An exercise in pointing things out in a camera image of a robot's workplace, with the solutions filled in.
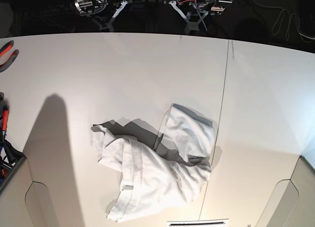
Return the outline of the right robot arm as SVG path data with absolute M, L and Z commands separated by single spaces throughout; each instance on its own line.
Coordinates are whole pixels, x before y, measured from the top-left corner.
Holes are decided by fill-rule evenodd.
M 80 16 L 90 18 L 101 32 L 114 32 L 114 21 L 128 5 L 127 0 L 72 0 Z

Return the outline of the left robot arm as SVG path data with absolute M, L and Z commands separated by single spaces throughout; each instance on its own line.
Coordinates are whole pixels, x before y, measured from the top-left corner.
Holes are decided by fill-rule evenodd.
M 207 31 L 205 18 L 221 15 L 232 3 L 233 0 L 171 0 L 168 2 L 185 21 L 184 32 L 186 35 L 198 32 L 200 24 Z

